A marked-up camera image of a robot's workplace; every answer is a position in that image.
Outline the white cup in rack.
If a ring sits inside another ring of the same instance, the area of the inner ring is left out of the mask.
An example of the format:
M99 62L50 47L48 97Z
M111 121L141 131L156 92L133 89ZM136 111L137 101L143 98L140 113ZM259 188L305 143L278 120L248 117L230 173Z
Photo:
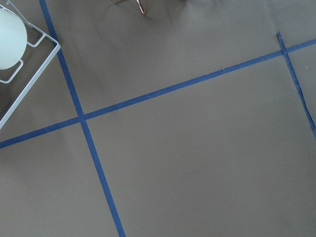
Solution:
M23 56L27 31L22 20L9 10L0 10L0 69L13 67Z

